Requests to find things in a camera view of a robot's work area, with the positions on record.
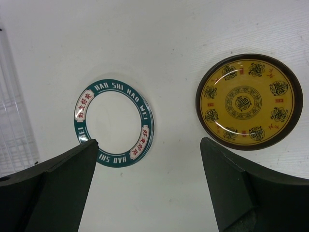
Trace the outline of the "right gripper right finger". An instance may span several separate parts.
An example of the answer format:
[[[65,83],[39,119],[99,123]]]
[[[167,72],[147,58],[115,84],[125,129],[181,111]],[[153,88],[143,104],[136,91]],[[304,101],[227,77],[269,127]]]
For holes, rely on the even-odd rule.
[[[243,158],[209,138],[200,151],[218,230],[307,232],[309,181]]]

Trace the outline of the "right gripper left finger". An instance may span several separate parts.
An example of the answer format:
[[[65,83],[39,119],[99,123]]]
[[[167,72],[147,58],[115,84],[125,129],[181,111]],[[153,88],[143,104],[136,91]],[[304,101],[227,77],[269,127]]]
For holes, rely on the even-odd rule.
[[[0,179],[2,232],[76,232],[98,155],[96,140]]]

